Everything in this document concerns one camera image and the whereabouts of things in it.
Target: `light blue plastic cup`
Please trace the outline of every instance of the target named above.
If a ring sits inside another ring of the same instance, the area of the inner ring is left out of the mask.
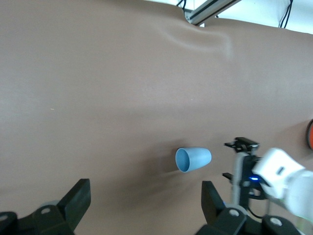
[[[175,156],[178,169],[184,173],[209,164],[211,159],[211,152],[206,148],[199,147],[180,148]]]

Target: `screw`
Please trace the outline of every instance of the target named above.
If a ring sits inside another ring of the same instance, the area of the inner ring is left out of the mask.
[[[3,216],[0,216],[0,221],[5,221],[8,218],[8,216],[5,214]]]
[[[239,216],[239,212],[236,211],[235,209],[229,210],[229,214],[230,214],[231,216],[235,216],[235,217],[238,217],[238,216]]]
[[[270,222],[271,222],[272,224],[276,225],[276,226],[282,226],[282,225],[283,225],[283,223],[282,223],[279,219],[274,218],[274,217],[272,217],[272,218],[270,219]]]
[[[41,211],[41,214],[46,214],[46,213],[49,213],[51,210],[50,208],[44,208],[42,211]]]

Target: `black cable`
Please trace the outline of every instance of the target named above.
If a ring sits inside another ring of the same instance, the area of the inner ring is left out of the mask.
[[[278,27],[280,27],[280,28],[283,27],[283,23],[284,23],[284,21],[285,21],[285,18],[287,17],[286,23],[285,23],[285,26],[284,26],[284,28],[286,28],[287,23],[288,23],[288,20],[289,20],[290,13],[291,13],[292,3],[293,3],[293,0],[290,0],[290,4],[289,4],[288,7],[287,7],[286,13],[285,13],[285,15],[284,15],[283,19],[281,20],[281,22],[280,22],[280,24],[279,24]]]
[[[182,3],[182,1],[184,1],[184,0],[180,0],[180,2],[179,2],[179,3],[177,3],[177,5],[176,5],[176,6],[178,6],[179,4],[181,4],[181,3]]]
[[[293,0],[290,0],[290,5],[289,5],[289,6],[290,6],[290,7],[289,7],[289,13],[288,13],[288,16],[287,16],[287,19],[286,19],[286,23],[285,23],[284,28],[286,28],[287,23],[288,23],[288,20],[289,20],[289,16],[290,16],[290,12],[291,12],[292,3],[293,3]]]
[[[187,3],[187,0],[184,1],[184,6],[182,6],[183,10],[185,9],[186,3]]]
[[[184,1],[184,5],[183,5],[182,9],[184,10],[186,3],[187,3],[187,0],[180,0],[179,3],[176,4],[176,6],[179,6],[183,1]]]
[[[258,219],[262,219],[262,216],[258,216],[258,215],[256,215],[255,213],[253,213],[252,210],[250,209],[250,207],[248,207],[248,211],[250,211],[250,213],[251,213],[254,217],[256,217],[256,218],[258,218]]]

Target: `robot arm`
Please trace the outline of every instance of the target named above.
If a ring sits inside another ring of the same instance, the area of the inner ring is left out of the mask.
[[[252,172],[267,183],[261,183],[267,198],[292,214],[313,221],[313,172],[306,170],[285,151],[270,149]]]

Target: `red object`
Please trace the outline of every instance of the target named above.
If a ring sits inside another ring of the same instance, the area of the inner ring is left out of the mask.
[[[313,150],[313,119],[310,121],[307,128],[307,143],[309,148]]]

